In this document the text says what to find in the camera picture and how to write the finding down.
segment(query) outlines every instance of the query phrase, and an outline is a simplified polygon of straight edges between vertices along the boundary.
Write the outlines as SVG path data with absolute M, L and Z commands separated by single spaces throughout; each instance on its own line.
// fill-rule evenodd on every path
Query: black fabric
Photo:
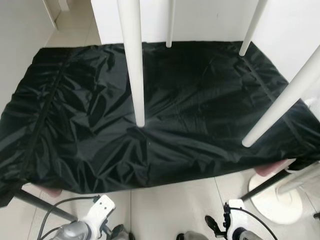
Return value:
M 256 46 L 245 57 L 240 46 L 143 43 L 144 128 L 122 44 L 41 49 L 1 116 L 2 199 L 26 182 L 102 193 L 320 159 L 320 123 L 301 100 L 242 146 L 288 83 Z

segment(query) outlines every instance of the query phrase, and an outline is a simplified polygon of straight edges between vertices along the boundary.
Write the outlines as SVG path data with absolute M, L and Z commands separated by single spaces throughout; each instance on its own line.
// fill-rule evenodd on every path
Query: white table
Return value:
M 169 1 L 169 21 L 166 46 L 172 46 L 176 0 Z M 268 0 L 258 0 L 250 26 L 245 35 L 240 56 L 244 56 L 264 12 Z M 145 125 L 144 76 L 141 40 L 140 0 L 117 0 L 124 49 L 131 85 L 136 124 Z M 252 146 L 272 125 L 280 119 L 301 97 L 302 94 L 320 78 L 320 46 L 276 99 L 267 112 L 243 139 L 245 147 Z

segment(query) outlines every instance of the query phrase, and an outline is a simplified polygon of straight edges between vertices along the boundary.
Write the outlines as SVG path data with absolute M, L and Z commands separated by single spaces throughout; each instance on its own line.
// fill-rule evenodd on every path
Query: black wire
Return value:
M 274 240 L 278 240 L 278 238 L 276 237 L 276 235 L 271 231 L 271 229 L 260 219 L 258 218 L 256 215 L 252 214 L 251 212 L 244 210 L 242 208 L 237 208 L 237 207 L 230 207 L 230 210 L 237 210 L 237 211 L 241 211 L 244 212 L 248 215 L 250 215 L 251 217 L 253 217 L 255 220 L 257 220 L 259 223 L 261 223 L 268 231 L 269 233 L 272 235 L 272 237 L 274 238 Z
M 65 200 L 57 202 L 55 205 L 53 205 L 47 211 L 46 215 L 44 216 L 42 224 L 41 224 L 41 227 L 40 227 L 40 230 L 39 230 L 39 234 L 38 234 L 37 240 L 41 240 L 41 235 L 42 235 L 42 233 L 44 231 L 45 224 L 46 224 L 46 221 L 48 219 L 48 216 L 52 212 L 52 210 L 55 209 L 56 206 L 58 206 L 60 204 L 63 204 L 63 203 L 66 203 L 66 202 L 74 201 L 74 200 L 86 200 L 86 199 L 95 199 L 95 198 L 99 198 L 99 196 L 80 196 L 80 197 L 68 198 L 68 199 L 65 199 Z
M 41 238 L 41 240 L 44 240 L 46 237 L 48 237 L 49 234 L 53 233 L 54 231 L 57 231 L 60 227 L 56 227 L 54 229 L 51 229 L 50 231 L 48 231 L 45 235 L 43 235 L 43 237 Z

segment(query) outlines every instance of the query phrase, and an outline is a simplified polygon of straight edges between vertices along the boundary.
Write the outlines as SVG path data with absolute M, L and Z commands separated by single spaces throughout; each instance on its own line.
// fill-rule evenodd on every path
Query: white round base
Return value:
M 266 181 L 268 177 L 255 174 L 249 182 L 249 191 Z M 297 190 L 277 194 L 276 187 L 282 181 L 270 186 L 251 198 L 256 209 L 267 219 L 277 224 L 293 224 L 303 213 L 301 197 Z

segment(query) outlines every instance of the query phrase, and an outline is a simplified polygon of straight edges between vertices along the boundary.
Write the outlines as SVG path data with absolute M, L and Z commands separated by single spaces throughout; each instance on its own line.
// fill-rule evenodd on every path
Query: black pole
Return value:
M 45 211 L 48 211 L 50 208 L 53 207 L 53 205 L 51 205 L 50 203 L 43 201 L 42 199 L 40 199 L 40 198 L 38 198 L 38 197 L 36 197 L 26 191 L 23 191 L 22 189 L 17 191 L 14 196 L 17 199 L 20 199 L 28 204 L 34 205 L 35 207 L 40 208 Z M 62 209 L 60 209 L 58 207 L 55 207 L 52 210 L 52 213 L 54 215 L 57 215 L 57 216 L 63 218 L 63 219 L 66 219 L 70 222 L 78 220 L 78 218 L 76 216 L 73 216 L 72 214 L 67 213 L 66 211 L 63 211 Z
M 249 191 L 248 193 L 246 193 L 245 195 L 243 195 L 241 197 L 242 201 L 246 201 L 250 198 L 252 198 L 254 195 L 262 192 L 263 190 L 267 189 L 268 187 L 270 187 L 271 185 L 279 182 L 281 179 L 284 179 L 285 177 L 287 177 L 288 175 L 290 175 L 290 173 L 288 173 L 286 170 L 281 170 L 280 172 L 278 172 L 276 175 L 274 175 L 273 177 L 269 178 L 268 180 L 266 180 L 265 182 L 261 183 L 259 186 L 257 186 L 255 189 Z

